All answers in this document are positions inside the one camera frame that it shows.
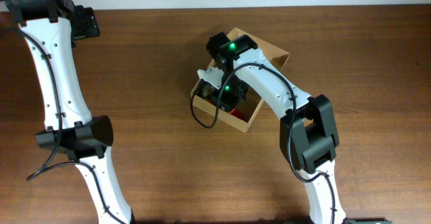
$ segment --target wooden table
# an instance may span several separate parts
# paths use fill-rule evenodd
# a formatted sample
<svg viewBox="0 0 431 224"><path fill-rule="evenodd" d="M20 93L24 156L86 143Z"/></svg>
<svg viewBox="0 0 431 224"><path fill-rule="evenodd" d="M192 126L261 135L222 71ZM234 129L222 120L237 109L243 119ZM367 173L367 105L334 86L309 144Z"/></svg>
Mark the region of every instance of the wooden table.
<svg viewBox="0 0 431 224"><path fill-rule="evenodd" d="M308 216L304 185L262 107L247 134L191 117L207 39L234 26L291 52L284 75L333 103L336 179L348 217L431 223L431 5L97 11L101 37L77 42L93 116L110 116L113 161L137 220ZM2 28L12 24L0 13ZM74 167L26 182L46 159L42 96L24 39L0 40L0 222L97 223ZM198 117L210 117L197 110ZM55 163L65 161L60 155Z"/></svg>

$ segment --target cardboard box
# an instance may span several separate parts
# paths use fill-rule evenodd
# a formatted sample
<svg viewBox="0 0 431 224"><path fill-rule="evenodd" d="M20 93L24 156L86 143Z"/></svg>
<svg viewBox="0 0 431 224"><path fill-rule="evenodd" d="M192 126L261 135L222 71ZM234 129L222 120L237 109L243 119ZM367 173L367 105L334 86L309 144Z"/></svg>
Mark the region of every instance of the cardboard box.
<svg viewBox="0 0 431 224"><path fill-rule="evenodd" d="M283 49L280 49L262 39L257 38L256 36L250 35L249 33L242 31L238 28L234 28L228 33L229 39L233 40L241 35L247 34L248 36L253 39L257 45L259 45L259 48L263 51L263 54L266 56L268 61L278 70L281 71L286 64L286 62L289 59L289 53L286 52ZM215 63L214 60L210 62L207 69L209 67L214 67ZM194 86L194 88L191 91L191 96L193 95L193 92L196 90L196 87L199 85L199 80ZM255 119L257 113L259 112L259 109L261 108L263 104L263 99L257 94L255 90L253 90L251 87L248 89L246 94L246 100L241 101L235 108L244 114L245 119L241 120L223 110L219 110L218 112L218 120L222 120L229 125L233 126L234 128L237 128L238 130L246 133L248 129L251 126L251 123ZM197 108L203 110L204 112L211 114L214 116L216 113L216 106L213 104L207 102L206 100L202 99L199 96L195 96L195 99L193 100L193 105Z"/></svg>

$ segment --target table surface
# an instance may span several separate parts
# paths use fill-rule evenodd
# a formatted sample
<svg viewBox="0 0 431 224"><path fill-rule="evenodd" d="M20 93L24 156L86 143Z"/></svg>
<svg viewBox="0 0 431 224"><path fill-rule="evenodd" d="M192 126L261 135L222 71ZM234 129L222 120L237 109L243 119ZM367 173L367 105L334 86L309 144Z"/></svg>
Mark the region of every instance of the table surface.
<svg viewBox="0 0 431 224"><path fill-rule="evenodd" d="M189 110L207 39L238 27L291 53L283 74L333 103L337 188L348 217L431 223L431 5L97 11L77 42L93 116L114 127L112 157L137 220L241 222L307 217L303 183L264 104L244 134L207 130ZM2 28L12 25L0 13ZM46 159L43 101L24 39L0 40L0 223L97 223L74 167L25 177ZM198 117L211 118L200 110ZM57 156L55 163L65 161Z"/></svg>

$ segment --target wire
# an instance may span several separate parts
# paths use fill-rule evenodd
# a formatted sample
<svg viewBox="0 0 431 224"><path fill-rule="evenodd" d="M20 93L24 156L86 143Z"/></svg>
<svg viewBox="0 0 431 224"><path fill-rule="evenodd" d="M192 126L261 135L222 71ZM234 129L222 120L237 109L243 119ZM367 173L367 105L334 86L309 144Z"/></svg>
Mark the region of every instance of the wire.
<svg viewBox="0 0 431 224"><path fill-rule="evenodd" d="M93 175L94 182L96 183L96 187L97 187L97 192L99 193L100 201L102 202L103 209L104 209L105 213L108 213L108 215L110 215L115 221L118 221L121 224L126 224L123 221L121 221L118 217L114 216L114 214L112 212L109 211L109 207L106 205L105 199L103 198L102 189L100 188L100 184L99 184L99 181L97 179L96 173L94 172L94 168L90 167L88 164L69 161L69 162L55 164L55 165L52 165L50 167L46 167L45 169L43 169L42 173L45 173L49 170L56 169L58 167L64 167L67 165L80 165L80 166L86 167L88 169L88 171L90 171Z"/></svg>
<svg viewBox="0 0 431 224"><path fill-rule="evenodd" d="M288 137L288 162L289 162L289 166L290 166L290 169L292 170L292 172L294 173L294 175L301 181L301 182L304 182L304 183L311 183L311 182L313 182L313 181L315 181L318 177L320 177L320 176L324 176L325 178L326 178L326 180L327 180L327 183L328 183L328 187L329 187L329 189L330 189L330 191L331 191L331 197L332 197L332 208L331 208L331 210L332 210L332 218L331 218L331 223L332 224L334 224L334 222L335 222L335 212L336 212L336 210L335 210L335 194L334 194L334 191L333 191L333 187L332 187L332 184L331 184L331 181L329 180L329 175L328 174L326 174L326 173L318 173L317 175L315 175L313 178L311 178L311 179L305 179L305 178L303 178L296 170L295 170L295 167L294 167L294 165L293 165L293 162L292 162L292 155L291 155L291 153L290 153L290 143L291 143L291 136L292 136L292 130L293 130L293 124L294 124L294 121L295 121L295 117L296 117L296 98L295 98L295 93L294 93L294 90L292 89L292 86L290 86L290 84L289 84L289 82L288 82L288 80L285 78L285 77L283 77L280 73L278 73L278 72L276 72L276 71L274 71L273 69L270 69L269 67L266 67L265 65L263 65L263 64L258 64L258 63L245 63L245 64L243 64L243 65L240 65L240 66L238 66L237 68L235 68L234 70L233 70L233 72L231 72L231 74L229 74L229 76L228 76L228 78L225 80L225 82L224 82L224 84L223 84L223 86L222 86L222 89L220 90L220 94L219 94L219 97L218 97L218 100L217 100L217 106L216 106L216 109L215 109L215 114L214 114L214 120L213 120L213 122L212 122L212 124L211 125L209 125L209 126L205 126L202 122L200 122L197 118L196 118L196 116L195 116L195 114L193 113L193 98L195 97L195 95L196 95L196 93L198 92L198 90L200 89L200 87L203 85L203 79L201 79L200 81L199 81L199 86L197 87L197 89L195 90L195 92L193 93L193 96L192 96L192 98L191 98L191 109L192 109L192 115L193 115L193 118L195 118L195 120L200 124L200 125L202 125L203 127L205 127L205 128L211 128L211 127L213 127L215 124L216 124L216 122L217 122L217 117L218 117L218 110L219 110L219 107L220 107L220 102L221 102L221 99L222 99L222 94L223 94L223 92L224 92L224 88L225 88L225 86L228 84L228 82L229 82L229 80L235 75L235 72L237 72L238 70L240 70L240 69L242 69L243 67L250 67L250 66L255 66L255 67L258 67L259 68L259 70L260 69L264 69L264 70L266 70L266 71L268 71L268 72L270 72L270 73L272 73L272 74L274 74L276 77L278 77L280 80L282 80L283 81L283 83L288 87L288 89L289 89L289 93L290 93L290 95L291 95L291 99L292 99L292 102L293 102L293 107L292 107L292 109L291 109L291 111L292 111L292 114L291 114L291 119L290 119L290 124L289 124L289 129L288 129L288 132L289 132L289 137Z"/></svg>
<svg viewBox="0 0 431 224"><path fill-rule="evenodd" d="M40 168L34 172L33 174L29 175L26 180L30 181L33 180L35 177L37 177L39 174L41 174L44 169L46 167L48 167L48 165L51 163L51 161L54 159L54 156L57 154L57 150L60 147L60 143L61 143L61 137L63 135L63 115L61 114L61 107L60 107L60 100L59 100L59 93L57 91L57 84L55 82L55 76L54 76L54 71L52 68L52 65L49 61L49 57L46 54L46 52L43 50L43 48L39 45L39 43L37 43L37 41L35 41L35 39L33 39L30 35L28 35L27 33L17 29L17 28L13 28L10 27L10 30L12 32L15 32L21 36L23 36L24 38L26 38L27 40L29 40L42 54L43 59L46 62L46 67L48 68L48 72L49 72L49 76L51 78L51 84L53 86L53 92L54 92L54 99L55 99L55 107L57 109L57 118L59 119L59 129L57 131L57 139L55 142L55 145L53 147L53 150L51 151L51 154L49 155L48 159L42 164L42 166L40 166Z"/></svg>

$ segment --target white plastic object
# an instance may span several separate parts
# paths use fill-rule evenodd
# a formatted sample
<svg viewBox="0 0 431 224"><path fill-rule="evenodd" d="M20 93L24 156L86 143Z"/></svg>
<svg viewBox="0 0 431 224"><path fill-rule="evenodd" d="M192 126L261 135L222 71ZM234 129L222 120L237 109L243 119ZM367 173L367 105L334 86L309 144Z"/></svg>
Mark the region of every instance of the white plastic object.
<svg viewBox="0 0 431 224"><path fill-rule="evenodd" d="M334 223L343 223L343 220L346 218L346 215L339 202L337 185L335 184L334 167L335 160L333 160L332 162L326 161L324 164L320 165L316 169L316 173L309 174L306 171L301 170L300 174L303 178L306 179L311 179L321 172L329 175L329 180L331 181L332 188L334 189L335 209L337 210L335 212ZM308 200L310 201L311 221L313 221L313 223L315 224L331 223L332 198L331 191L325 177L321 176L311 183L305 183L305 189L307 191Z"/></svg>
<svg viewBox="0 0 431 224"><path fill-rule="evenodd" d="M284 77L265 58L265 55L260 48L249 49L246 52L243 52L240 55L240 58L237 61L234 61L234 69L245 63L263 64ZM286 115L286 110L293 108L293 102L291 100L292 96L290 95L288 87L273 73L264 69L259 69L259 67L248 66L239 69L235 74L239 79L249 84L263 98L263 100L268 103L269 107L271 107L279 119ZM311 95L302 91L290 81L288 81L288 83L292 86L296 95L296 107L300 108L307 104L308 98Z"/></svg>
<svg viewBox="0 0 431 224"><path fill-rule="evenodd" d="M44 49L45 53L51 55L49 60L53 68L61 111L63 117L63 128L73 128L75 122L85 124L92 119L87 108L81 89L79 88L75 65L73 63L71 48L71 25L70 21L59 17L59 21L50 23L49 19L29 20L27 26L21 30L29 34ZM39 50L26 40L32 53L34 64L42 90L45 108L45 127L51 126L53 130L59 129L56 117L53 85L45 60Z"/></svg>
<svg viewBox="0 0 431 224"><path fill-rule="evenodd" d="M109 211L122 222L130 223L132 210L121 194L120 185L112 165L111 147L106 148L105 156L102 159L92 156L81 158L79 162L94 167L103 199L106 206L109 207ZM88 190L96 205L99 224L118 224L108 213L105 213L92 173L84 166L77 165L76 167L87 182Z"/></svg>
<svg viewBox="0 0 431 224"><path fill-rule="evenodd" d="M222 86L223 70L216 67L209 67L206 71L200 69L197 71L199 79L203 79L210 83L216 89L220 89Z"/></svg>

